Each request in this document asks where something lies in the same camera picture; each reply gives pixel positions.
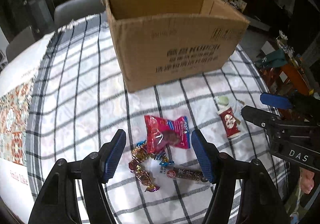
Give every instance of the person's hand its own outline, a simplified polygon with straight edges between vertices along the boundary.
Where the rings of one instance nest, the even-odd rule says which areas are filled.
[[[306,194],[309,194],[315,185],[315,182],[313,180],[314,175],[314,172],[301,168],[300,188]]]

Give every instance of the screw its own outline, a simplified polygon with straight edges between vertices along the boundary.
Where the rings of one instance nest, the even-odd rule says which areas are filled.
[[[64,160],[63,159],[59,159],[58,160],[58,165],[63,165],[64,164]]]
[[[225,152],[221,152],[221,153],[219,153],[219,157],[220,157],[221,159],[227,159],[227,158],[228,158],[228,154],[225,153]]]
[[[97,152],[92,152],[91,154],[89,154],[91,159],[97,158],[98,157],[98,153]]]
[[[252,161],[253,161],[253,163],[255,165],[260,165],[261,164],[261,161],[259,159],[257,159],[257,158],[253,159]]]

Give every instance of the checkered tablecloth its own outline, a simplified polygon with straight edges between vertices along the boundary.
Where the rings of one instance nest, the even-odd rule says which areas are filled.
[[[131,149],[146,138],[144,115],[175,120],[187,116],[190,132],[200,129],[219,151],[233,158],[259,158],[279,194],[287,193],[288,165],[268,152],[262,128],[241,122],[241,134],[232,139],[217,115],[215,96],[227,95],[249,106],[276,113],[260,102],[268,91],[253,63],[238,45],[222,69],[157,85],[135,93],[126,91],[105,14],[84,18],[56,32],[41,62],[29,111],[26,155],[29,183],[36,199],[55,161],[82,160],[109,142],[117,129],[127,134],[127,146],[116,173],[105,186],[118,223],[201,223],[213,187],[187,180],[170,181],[159,191],[144,192],[130,173]],[[199,168],[193,149],[171,147],[176,164]],[[88,215],[81,181],[76,182],[83,223]],[[230,223],[236,221],[241,195],[237,181]]]

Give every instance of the red and white snack package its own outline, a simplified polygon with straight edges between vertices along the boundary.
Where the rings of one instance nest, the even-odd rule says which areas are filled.
[[[240,131],[238,130],[236,119],[233,115],[231,107],[227,106],[219,110],[217,113],[222,119],[224,128],[227,133],[227,138],[233,138],[238,136]]]
[[[172,121],[145,115],[147,127],[147,152],[158,154],[167,144],[183,149],[190,148],[188,120],[186,116]]]

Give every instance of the cardboard box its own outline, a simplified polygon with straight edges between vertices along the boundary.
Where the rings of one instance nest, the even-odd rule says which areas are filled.
[[[249,25],[221,0],[106,0],[129,92],[220,69]]]

